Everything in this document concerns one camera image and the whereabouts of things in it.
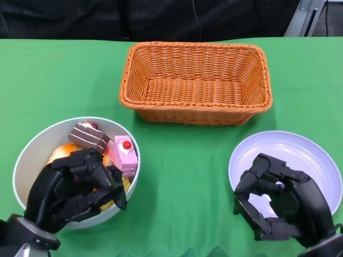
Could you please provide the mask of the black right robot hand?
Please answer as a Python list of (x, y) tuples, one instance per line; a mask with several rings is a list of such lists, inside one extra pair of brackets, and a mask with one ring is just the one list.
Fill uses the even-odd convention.
[[(265, 218), (249, 202), (251, 194), (270, 197), (276, 217)], [(316, 182), (285, 161), (258, 154), (234, 191), (235, 215), (241, 215), (255, 240), (295, 238), (303, 247), (315, 246), (335, 235), (328, 203)]]

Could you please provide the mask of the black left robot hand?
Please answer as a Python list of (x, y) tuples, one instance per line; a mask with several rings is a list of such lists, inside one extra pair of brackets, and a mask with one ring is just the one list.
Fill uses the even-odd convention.
[(101, 213), (101, 206), (114, 201), (125, 210), (122, 172), (105, 166), (94, 148), (71, 152), (47, 164), (28, 195), (24, 217), (42, 230), (57, 233), (69, 222), (81, 222)]

